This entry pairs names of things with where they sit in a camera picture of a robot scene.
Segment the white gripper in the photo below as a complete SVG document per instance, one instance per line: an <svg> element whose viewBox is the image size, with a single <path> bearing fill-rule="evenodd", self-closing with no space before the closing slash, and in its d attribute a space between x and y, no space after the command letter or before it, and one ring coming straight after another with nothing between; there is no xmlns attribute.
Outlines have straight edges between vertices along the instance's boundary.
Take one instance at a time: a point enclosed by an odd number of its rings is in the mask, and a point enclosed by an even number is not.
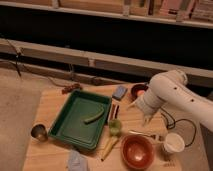
<svg viewBox="0 0 213 171"><path fill-rule="evenodd" d="M143 126L147 125L150 122L150 116L154 114L154 109L147 105L143 99L136 99L135 103L129 104L126 109L129 110L134 106L136 106L143 112L143 114L145 115L143 117Z"/></svg>

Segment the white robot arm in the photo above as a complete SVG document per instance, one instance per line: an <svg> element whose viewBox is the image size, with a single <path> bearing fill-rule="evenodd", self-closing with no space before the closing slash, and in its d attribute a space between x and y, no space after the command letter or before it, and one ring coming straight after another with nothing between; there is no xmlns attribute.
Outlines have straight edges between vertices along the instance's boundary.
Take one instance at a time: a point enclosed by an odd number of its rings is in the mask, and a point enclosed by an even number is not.
<svg viewBox="0 0 213 171"><path fill-rule="evenodd" d="M143 112L143 122L149 123L166 102L191 113L201 124L213 132L213 102L186 87L187 75L181 70L170 70L154 75L148 89L129 107Z"/></svg>

